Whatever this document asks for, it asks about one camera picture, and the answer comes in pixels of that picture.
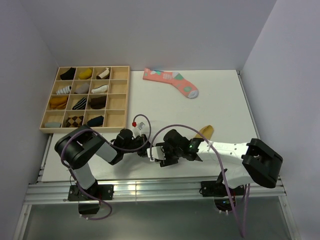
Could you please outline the tan yellow sock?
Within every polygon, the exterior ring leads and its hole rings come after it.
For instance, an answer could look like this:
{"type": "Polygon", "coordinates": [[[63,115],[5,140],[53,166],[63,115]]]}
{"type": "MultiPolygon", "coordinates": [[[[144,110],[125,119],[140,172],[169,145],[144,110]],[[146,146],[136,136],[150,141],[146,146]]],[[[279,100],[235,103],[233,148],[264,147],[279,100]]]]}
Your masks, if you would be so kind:
{"type": "Polygon", "coordinates": [[[199,133],[202,134],[206,139],[210,140],[214,133],[214,128],[212,125],[206,125],[199,130],[199,133]]]}

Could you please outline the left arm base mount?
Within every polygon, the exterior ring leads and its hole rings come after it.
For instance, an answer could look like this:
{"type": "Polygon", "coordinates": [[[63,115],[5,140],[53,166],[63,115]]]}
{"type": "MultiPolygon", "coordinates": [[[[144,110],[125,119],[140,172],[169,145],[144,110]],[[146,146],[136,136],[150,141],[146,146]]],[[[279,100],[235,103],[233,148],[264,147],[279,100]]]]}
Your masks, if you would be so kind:
{"type": "MultiPolygon", "coordinates": [[[[95,183],[86,192],[97,199],[108,201],[113,198],[114,185],[95,183]]],[[[78,212],[88,217],[97,214],[102,205],[100,202],[82,203],[84,201],[93,201],[94,199],[82,193],[76,185],[70,186],[67,200],[69,202],[78,202],[78,212]]]]}

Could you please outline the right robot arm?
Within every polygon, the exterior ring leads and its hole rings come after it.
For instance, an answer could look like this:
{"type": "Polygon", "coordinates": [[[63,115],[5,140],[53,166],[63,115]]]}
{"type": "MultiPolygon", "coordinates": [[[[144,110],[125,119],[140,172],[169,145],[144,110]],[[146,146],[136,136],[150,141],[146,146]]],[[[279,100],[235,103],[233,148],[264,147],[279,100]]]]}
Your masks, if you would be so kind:
{"type": "Polygon", "coordinates": [[[258,138],[248,143],[216,142],[202,137],[187,139],[175,129],[168,131],[162,142],[149,148],[147,155],[161,167],[175,165],[180,158],[216,162],[222,169],[222,179],[216,183],[216,189],[222,195],[251,183],[275,188],[283,163],[283,158],[258,138]]]}

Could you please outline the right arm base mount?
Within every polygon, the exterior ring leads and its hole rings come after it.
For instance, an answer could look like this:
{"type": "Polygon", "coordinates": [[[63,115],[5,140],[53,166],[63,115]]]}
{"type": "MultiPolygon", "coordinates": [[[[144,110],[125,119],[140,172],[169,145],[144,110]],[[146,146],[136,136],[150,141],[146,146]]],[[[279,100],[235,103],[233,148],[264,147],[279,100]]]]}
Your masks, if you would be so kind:
{"type": "Polygon", "coordinates": [[[231,194],[231,201],[229,200],[227,190],[225,185],[223,184],[223,178],[220,174],[217,180],[208,180],[208,181],[201,181],[200,182],[200,189],[199,193],[203,197],[214,197],[214,205],[215,207],[221,212],[231,212],[232,203],[234,207],[237,205],[236,197],[242,196],[242,201],[245,198],[247,186],[240,185],[235,189],[229,188],[231,194]]]}

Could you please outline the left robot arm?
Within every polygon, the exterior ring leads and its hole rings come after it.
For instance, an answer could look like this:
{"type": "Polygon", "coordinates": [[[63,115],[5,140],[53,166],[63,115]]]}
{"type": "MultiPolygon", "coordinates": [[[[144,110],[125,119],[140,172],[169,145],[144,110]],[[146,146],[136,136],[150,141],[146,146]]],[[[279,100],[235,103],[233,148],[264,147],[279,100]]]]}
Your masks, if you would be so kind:
{"type": "Polygon", "coordinates": [[[83,125],[58,140],[54,149],[75,176],[80,186],[79,194],[91,200],[98,193],[98,181],[88,164],[94,155],[113,166],[123,159],[124,154],[136,153],[145,157],[150,146],[146,135],[133,137],[130,129],[122,129],[113,141],[108,142],[88,125],[83,125]]]}

